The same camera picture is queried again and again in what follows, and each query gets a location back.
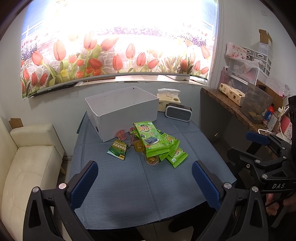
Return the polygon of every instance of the wall socket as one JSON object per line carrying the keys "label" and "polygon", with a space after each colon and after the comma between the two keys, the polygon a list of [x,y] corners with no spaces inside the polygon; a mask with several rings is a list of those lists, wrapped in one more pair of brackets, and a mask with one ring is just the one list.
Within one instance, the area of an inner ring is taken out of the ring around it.
{"label": "wall socket", "polygon": [[263,16],[268,16],[268,15],[267,15],[267,12],[264,11],[264,10],[261,10],[261,14],[262,14]]}

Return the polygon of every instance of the hand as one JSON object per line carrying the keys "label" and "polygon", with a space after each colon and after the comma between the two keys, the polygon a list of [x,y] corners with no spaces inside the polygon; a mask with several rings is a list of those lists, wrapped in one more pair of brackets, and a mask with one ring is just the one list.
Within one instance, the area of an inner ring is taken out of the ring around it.
{"label": "hand", "polygon": [[[274,200],[274,194],[266,194],[266,203],[265,205],[273,202]],[[289,213],[292,213],[296,211],[296,194],[294,194],[292,197],[287,198],[283,201],[284,206],[290,206],[288,209]],[[270,205],[269,207],[266,208],[266,212],[268,215],[273,215],[275,216],[277,213],[277,210],[279,209],[279,204],[275,202],[274,204]]]}

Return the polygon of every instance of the pink floral tissue pack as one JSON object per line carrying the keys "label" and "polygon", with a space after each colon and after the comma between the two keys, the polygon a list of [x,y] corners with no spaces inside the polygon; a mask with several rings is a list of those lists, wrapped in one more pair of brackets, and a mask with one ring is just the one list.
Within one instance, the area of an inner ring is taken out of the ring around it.
{"label": "pink floral tissue pack", "polygon": [[226,46],[226,55],[231,58],[247,59],[247,51],[233,43],[228,43]]}

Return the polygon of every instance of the sofa seat cushion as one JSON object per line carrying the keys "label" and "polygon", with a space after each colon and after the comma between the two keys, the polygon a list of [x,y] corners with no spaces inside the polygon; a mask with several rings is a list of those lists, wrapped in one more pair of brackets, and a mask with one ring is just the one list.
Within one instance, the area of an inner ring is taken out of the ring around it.
{"label": "sofa seat cushion", "polygon": [[55,188],[62,158],[54,146],[20,147],[6,177],[1,220],[16,241],[22,241],[25,210],[32,188]]}

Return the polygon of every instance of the sofa armrest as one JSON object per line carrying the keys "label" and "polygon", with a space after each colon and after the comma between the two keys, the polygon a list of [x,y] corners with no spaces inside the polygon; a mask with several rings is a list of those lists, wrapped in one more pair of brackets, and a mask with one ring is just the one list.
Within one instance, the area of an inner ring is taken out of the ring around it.
{"label": "sofa armrest", "polygon": [[64,149],[52,124],[23,126],[10,132],[15,144],[22,146],[54,146],[63,158]]}

